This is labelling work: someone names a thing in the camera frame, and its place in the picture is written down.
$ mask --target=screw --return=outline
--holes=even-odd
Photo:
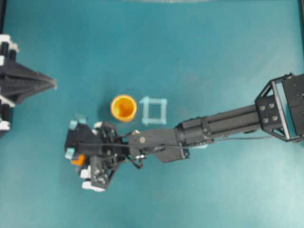
[[[99,169],[96,169],[94,172],[95,175],[98,175],[99,173],[100,173]]]
[[[105,184],[105,179],[104,179],[103,177],[99,177],[97,180],[98,180],[99,182],[102,182],[103,184]]]
[[[139,138],[139,142],[140,142],[141,144],[144,144],[144,143],[146,142],[146,138],[145,138],[145,137],[140,137],[140,138]]]

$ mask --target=bolt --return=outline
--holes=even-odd
[[[136,134],[139,134],[139,133],[140,133],[140,131],[138,131],[138,130],[132,131],[132,135],[136,135]]]
[[[141,144],[144,144],[144,143],[146,142],[146,138],[145,138],[145,137],[140,137],[140,138],[139,138],[139,142],[140,142]]]
[[[96,169],[94,172],[95,175],[98,175],[99,173],[100,173],[99,169]]]
[[[274,115],[274,116],[272,117],[272,120],[273,120],[273,121],[277,121],[277,119],[278,119],[278,118],[277,118],[276,115]]]
[[[104,179],[103,177],[99,177],[97,180],[98,180],[99,182],[102,182],[103,184],[105,184],[105,179]]]

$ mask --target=yellow cup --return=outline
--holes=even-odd
[[[136,111],[136,101],[128,95],[119,95],[111,102],[111,113],[119,121],[130,122]]]

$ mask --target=teal table surface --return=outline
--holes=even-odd
[[[304,226],[300,144],[221,142],[167,164],[151,156],[140,171],[122,165],[101,194],[81,189],[63,152],[75,114],[120,134],[173,128],[251,105],[268,80],[303,73],[296,0],[8,0],[4,31],[19,44],[17,61],[58,89],[16,107],[0,140],[1,228]],[[110,114],[119,94],[138,103],[130,123]],[[166,125],[142,124],[145,96],[168,100]]]

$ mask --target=cable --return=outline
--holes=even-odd
[[[259,140],[259,139],[268,139],[273,138],[273,136],[261,136],[261,137],[233,137],[233,138],[222,138],[222,139],[216,139],[214,142],[220,142],[220,141],[232,141],[232,140]],[[83,146],[116,146],[116,147],[126,147],[126,148],[136,148],[135,145],[128,145],[128,144],[122,144],[122,143],[78,143],[78,145]],[[200,147],[202,145],[198,146],[177,146],[177,145],[149,145],[149,144],[143,144],[143,146],[146,147],[167,147],[167,148],[178,148],[178,149],[195,149],[196,147]]]
[[[273,136],[260,136],[260,137],[231,137],[231,138],[222,138],[222,139],[216,139],[215,142],[220,141],[230,141],[230,140],[257,140],[257,139],[270,139],[274,138]]]

